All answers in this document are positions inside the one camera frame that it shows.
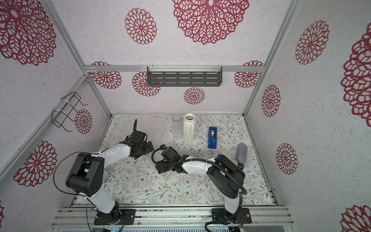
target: white zip tie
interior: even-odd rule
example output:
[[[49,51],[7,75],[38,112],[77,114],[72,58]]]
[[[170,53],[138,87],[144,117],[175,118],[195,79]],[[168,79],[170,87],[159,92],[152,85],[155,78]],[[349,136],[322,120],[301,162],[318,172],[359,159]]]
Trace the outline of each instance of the white zip tie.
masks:
[[[60,112],[66,113],[66,112],[64,112],[63,110],[60,110],[60,109],[54,109],[54,110],[58,110],[58,111],[60,111]]]

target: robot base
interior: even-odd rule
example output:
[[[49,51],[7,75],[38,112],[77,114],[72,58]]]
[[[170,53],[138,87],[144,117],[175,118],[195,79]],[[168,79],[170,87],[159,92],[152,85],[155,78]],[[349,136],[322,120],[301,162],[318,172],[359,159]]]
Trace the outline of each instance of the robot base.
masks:
[[[229,213],[228,211],[226,211],[224,208],[219,208],[219,209],[212,209],[211,210],[211,215],[213,216],[213,221],[219,221],[219,220],[223,220],[225,218],[228,218],[230,217],[232,214]],[[252,221],[251,221],[251,216],[250,216],[250,211],[248,208],[242,208],[238,214],[229,220],[226,221],[226,222],[222,222],[223,225],[227,225],[229,223],[234,223],[234,224],[251,224]]]
[[[125,218],[125,225],[132,225],[134,223],[134,218],[135,218],[135,209],[120,209],[121,216]],[[116,225],[122,225],[123,220],[120,219]],[[108,223],[108,220],[106,217],[104,217],[101,213],[97,213],[95,220],[94,220],[94,225],[112,225]]]

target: table surface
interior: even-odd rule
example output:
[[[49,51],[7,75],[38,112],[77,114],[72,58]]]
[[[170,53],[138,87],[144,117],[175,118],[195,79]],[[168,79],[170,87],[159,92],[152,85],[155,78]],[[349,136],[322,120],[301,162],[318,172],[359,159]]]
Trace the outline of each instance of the table surface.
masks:
[[[193,144],[184,144],[171,136],[171,115],[146,113],[140,115],[115,115],[109,126],[100,150],[125,140],[131,134],[134,120],[138,119],[137,130],[148,135],[154,148],[162,144],[173,147],[180,156],[210,159],[223,154],[237,164],[236,151],[239,143],[248,148],[246,174],[243,186],[248,194],[243,197],[244,205],[274,205],[262,175],[242,115],[196,115],[196,136]],[[217,127],[217,149],[207,148],[209,127]],[[161,152],[155,160],[161,160]],[[109,177],[104,181],[106,192],[120,204],[160,205],[221,205],[224,196],[208,176],[168,171],[158,174],[151,161],[151,153],[137,160],[128,157],[107,167]],[[81,196],[77,203],[88,203]]]

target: gray sponge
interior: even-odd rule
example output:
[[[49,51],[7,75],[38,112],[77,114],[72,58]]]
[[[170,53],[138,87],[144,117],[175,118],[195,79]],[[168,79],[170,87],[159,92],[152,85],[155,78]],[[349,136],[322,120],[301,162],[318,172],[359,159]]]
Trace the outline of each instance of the gray sponge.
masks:
[[[246,163],[248,148],[246,144],[240,143],[237,147],[236,158],[240,164]]]

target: red flower pattern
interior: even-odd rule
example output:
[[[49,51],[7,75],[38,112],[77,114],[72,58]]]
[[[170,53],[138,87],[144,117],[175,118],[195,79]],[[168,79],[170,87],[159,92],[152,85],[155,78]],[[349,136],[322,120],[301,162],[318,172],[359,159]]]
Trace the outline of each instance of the red flower pattern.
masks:
[[[352,106],[352,114],[366,119],[371,127],[371,23],[362,38],[353,44],[350,59],[343,68],[343,99]]]
[[[216,43],[234,32],[249,7],[248,0],[173,0],[174,16],[186,37]]]
[[[125,28],[130,38],[138,44],[151,43],[156,35],[156,23],[152,16],[143,9],[132,9],[126,15]]]
[[[250,61],[245,63],[244,65],[262,66],[264,64],[261,61]],[[234,82],[239,87],[248,88],[255,85],[258,77],[259,72],[237,72],[234,75]]]
[[[154,96],[160,91],[160,87],[151,87],[147,82],[147,72],[136,73],[132,79],[132,85],[143,96]]]
[[[371,209],[367,205],[347,208],[341,214],[341,232],[370,232]]]
[[[205,99],[205,92],[200,88],[189,88],[184,92],[184,100],[191,104],[197,105]]]
[[[37,0],[2,0],[0,4],[0,50],[21,64],[47,63],[53,57],[56,34]]]
[[[272,117],[277,113],[281,101],[280,92],[275,85],[268,86],[262,97],[263,113],[267,117]]]
[[[287,143],[281,144],[276,153],[276,161],[281,169],[286,174],[293,174],[298,168],[298,156],[294,148]]]
[[[13,176],[19,185],[35,187],[48,179],[57,163],[57,154],[52,144],[41,141],[23,166]]]
[[[0,228],[1,228],[1,222],[5,217],[3,211],[4,211],[4,207],[1,206],[1,201],[0,201]]]
[[[328,25],[321,20],[305,29],[296,46],[298,63],[306,65],[316,60],[325,49],[329,34]]]
[[[80,109],[75,116],[75,127],[81,134],[86,134],[92,128],[92,116],[86,109]]]
[[[109,65],[106,62],[94,62],[92,65]],[[106,88],[106,89],[115,89],[121,85],[121,76],[119,72],[91,72],[95,83]]]

